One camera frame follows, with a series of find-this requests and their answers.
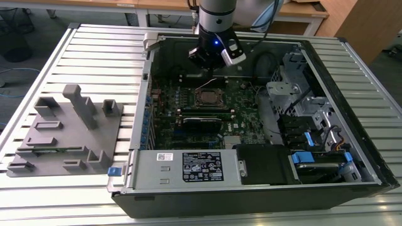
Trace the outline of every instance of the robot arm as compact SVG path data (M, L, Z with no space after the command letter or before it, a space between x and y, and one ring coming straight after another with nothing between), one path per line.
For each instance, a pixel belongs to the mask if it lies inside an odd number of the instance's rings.
M246 53L233 29L237 0L201 0L199 6L199 43L190 51L188 58L202 69L213 71L225 66L241 63L246 59ZM283 0L239 0L242 4L263 5L263 12L258 17L271 18L279 11ZM266 28L271 21L254 26Z

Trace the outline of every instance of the metal table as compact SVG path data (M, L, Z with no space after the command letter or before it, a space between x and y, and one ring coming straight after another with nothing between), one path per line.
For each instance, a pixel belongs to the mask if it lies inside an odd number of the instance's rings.
M114 161L127 160L135 118L147 31L190 30L83 24L70 28L0 136L0 225L390 225L402 221L402 188L373 198L355 199L330 210L281 212L199 218L131 219L107 192L107 175L10 178L15 150L35 118L38 97L62 95L78 83L94 102L124 103L124 116ZM261 37L257 33L239 36ZM270 35L301 39L299 36ZM402 183L402 110L347 43L335 38L305 37L323 60L341 91Z

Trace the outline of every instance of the gray carpet floor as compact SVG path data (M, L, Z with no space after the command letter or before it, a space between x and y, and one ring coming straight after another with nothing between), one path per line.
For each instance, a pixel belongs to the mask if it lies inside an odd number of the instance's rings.
M26 39L32 47L34 56L30 60L20 63L10 63L0 57L0 71L3 70L2 67L42 69L71 22L127 26L123 13L58 10L56 15L58 18L51 19L44 9L32 9L31 19L36 29L26 35ZM163 19L164 23L158 23L155 16L151 16L150 19L151 26L191 28L191 18L188 16L170 16ZM397 102L402 105L402 75L398 73L402 71L402 62L387 57L385 53L381 53L370 65L370 69ZM24 95L35 81L36 74L34 71L10 71L2 73L0 78L7 82L7 85L0 88L0 94L10 96ZM22 98L0 97L0 123L10 121L20 102Z

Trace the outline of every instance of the blue latch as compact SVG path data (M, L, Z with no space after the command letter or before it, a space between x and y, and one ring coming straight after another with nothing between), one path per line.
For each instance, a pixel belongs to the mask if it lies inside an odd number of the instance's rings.
M291 160L294 164L297 163L314 163L314 158L311 152L297 152L291 155Z
M110 167L107 170L107 175L110 177L120 177L122 176L122 168L120 167Z
M347 162L353 161L353 157L351 157L351 154L349 152L345 152L345 158L346 158Z
M309 132L305 132L305 135L306 135L306 138L307 138L307 141L309 141L309 145L310 145L311 147L314 147L314 142L313 142L310 133L309 133Z

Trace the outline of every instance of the power supply label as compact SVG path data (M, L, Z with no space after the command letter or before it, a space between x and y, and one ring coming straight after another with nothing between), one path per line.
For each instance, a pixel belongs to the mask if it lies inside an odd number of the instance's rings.
M223 181L221 152L183 153L183 180Z

